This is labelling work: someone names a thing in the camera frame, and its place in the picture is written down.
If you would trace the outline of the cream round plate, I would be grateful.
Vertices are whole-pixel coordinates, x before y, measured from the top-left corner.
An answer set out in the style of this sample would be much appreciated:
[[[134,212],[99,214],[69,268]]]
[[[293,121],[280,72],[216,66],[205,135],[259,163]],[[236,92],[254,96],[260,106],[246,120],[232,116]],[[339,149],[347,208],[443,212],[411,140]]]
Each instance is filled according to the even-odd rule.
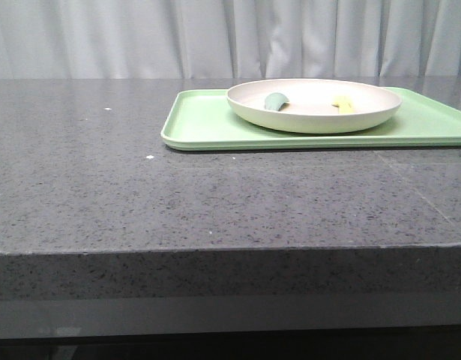
[[[281,111],[264,109],[267,95],[280,92],[289,103]],[[339,114],[337,95],[352,99],[355,112]],[[366,130],[386,122],[403,100],[376,85],[334,79],[267,79],[231,87],[227,100],[247,122],[264,128],[303,134],[341,134]]]

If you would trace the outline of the yellow plastic fork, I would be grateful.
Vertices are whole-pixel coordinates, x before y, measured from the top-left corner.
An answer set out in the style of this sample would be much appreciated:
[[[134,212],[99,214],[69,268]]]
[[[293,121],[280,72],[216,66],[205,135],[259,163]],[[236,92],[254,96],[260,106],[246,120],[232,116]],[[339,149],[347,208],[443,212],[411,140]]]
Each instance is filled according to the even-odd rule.
[[[337,95],[332,101],[332,106],[338,109],[339,114],[352,114],[355,112],[352,99],[345,95]]]

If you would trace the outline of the light green serving tray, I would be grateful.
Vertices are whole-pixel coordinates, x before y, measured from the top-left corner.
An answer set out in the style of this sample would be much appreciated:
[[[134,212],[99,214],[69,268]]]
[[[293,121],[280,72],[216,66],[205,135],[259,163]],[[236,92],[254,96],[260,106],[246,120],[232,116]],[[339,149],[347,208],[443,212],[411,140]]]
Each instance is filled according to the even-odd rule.
[[[187,152],[461,146],[460,110],[408,89],[391,91],[403,99],[392,118],[377,127],[334,135],[287,133],[251,124],[231,110],[223,89],[183,91],[161,137],[169,147]]]

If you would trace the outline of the green plastic spoon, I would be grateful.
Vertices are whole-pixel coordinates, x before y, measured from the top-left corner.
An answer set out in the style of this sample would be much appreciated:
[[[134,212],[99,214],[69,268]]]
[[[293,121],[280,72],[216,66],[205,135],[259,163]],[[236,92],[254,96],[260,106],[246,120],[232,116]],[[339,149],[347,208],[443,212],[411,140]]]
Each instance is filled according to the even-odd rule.
[[[280,92],[270,93],[265,97],[264,100],[264,109],[269,111],[281,111],[284,106],[289,103],[289,99],[286,95]]]

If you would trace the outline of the white pleated curtain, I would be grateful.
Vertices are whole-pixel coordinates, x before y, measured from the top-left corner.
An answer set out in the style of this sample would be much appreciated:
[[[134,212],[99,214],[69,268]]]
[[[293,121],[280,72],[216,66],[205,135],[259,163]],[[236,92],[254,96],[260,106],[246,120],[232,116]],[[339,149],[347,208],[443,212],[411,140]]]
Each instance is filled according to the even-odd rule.
[[[0,1],[0,79],[461,75],[461,1]]]

